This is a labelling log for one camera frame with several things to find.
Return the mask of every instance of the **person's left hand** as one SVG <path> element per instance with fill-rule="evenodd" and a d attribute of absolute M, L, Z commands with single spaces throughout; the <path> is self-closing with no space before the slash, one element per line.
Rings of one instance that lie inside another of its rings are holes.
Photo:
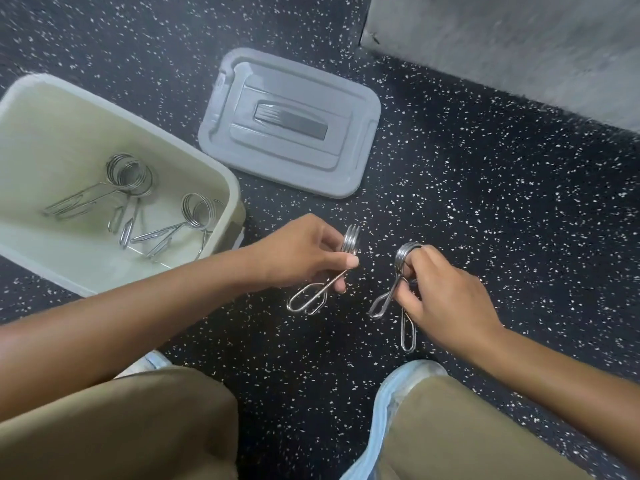
<path fill-rule="evenodd" d="M 325 271 L 340 272 L 358 265 L 358 258 L 340 252 L 344 236 L 320 217 L 307 214 L 263 240 L 247 247 L 257 271 L 268 286 L 291 286 L 322 278 Z M 335 290 L 344 293 L 344 279 L 335 282 Z"/>

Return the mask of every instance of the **person's right arm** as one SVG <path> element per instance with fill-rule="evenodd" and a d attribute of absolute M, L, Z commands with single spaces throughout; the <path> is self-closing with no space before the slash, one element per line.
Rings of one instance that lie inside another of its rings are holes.
<path fill-rule="evenodd" d="M 396 300 L 439 346 L 582 431 L 640 471 L 640 386 L 505 329 L 482 282 L 433 246 L 407 261 L 422 300 L 406 283 Z"/>

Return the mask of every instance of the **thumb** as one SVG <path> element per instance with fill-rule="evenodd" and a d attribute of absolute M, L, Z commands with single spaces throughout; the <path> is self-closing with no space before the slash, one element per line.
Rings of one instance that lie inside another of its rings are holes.
<path fill-rule="evenodd" d="M 416 295 L 411 293 L 409 283 L 404 280 L 400 281 L 394 298 L 396 298 L 398 304 L 406 310 L 414 322 L 418 324 L 421 322 L 422 302 Z"/>
<path fill-rule="evenodd" d="M 357 267 L 360 263 L 358 257 L 351 253 L 343 253 L 340 251 L 325 251 L 323 253 L 324 259 L 322 260 L 322 269 L 334 269 L 336 271 L 344 271 L 345 269 L 352 269 Z"/>

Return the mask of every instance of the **fingernail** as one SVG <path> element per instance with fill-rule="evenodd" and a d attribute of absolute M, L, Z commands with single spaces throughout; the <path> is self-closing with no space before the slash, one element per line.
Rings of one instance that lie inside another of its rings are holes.
<path fill-rule="evenodd" d="M 353 254 L 347 256 L 347 268 L 356 267 L 359 263 L 360 260 L 357 256 L 354 256 Z"/>

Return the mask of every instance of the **hand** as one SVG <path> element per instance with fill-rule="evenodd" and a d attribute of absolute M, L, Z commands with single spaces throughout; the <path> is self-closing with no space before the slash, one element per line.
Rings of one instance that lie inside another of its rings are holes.
<path fill-rule="evenodd" d="M 313 278 L 325 280 L 325 271 L 340 272 L 358 265 L 358 258 L 340 252 L 344 236 L 320 217 L 307 214 L 249 246 L 267 286 L 291 286 Z M 335 282 L 344 293 L 344 279 Z"/>
<path fill-rule="evenodd" d="M 482 282 L 458 269 L 433 246 L 409 254 L 405 276 L 415 272 L 422 300 L 406 282 L 396 291 L 396 301 L 438 345 L 471 360 L 479 347 L 491 346 L 502 327 Z"/>

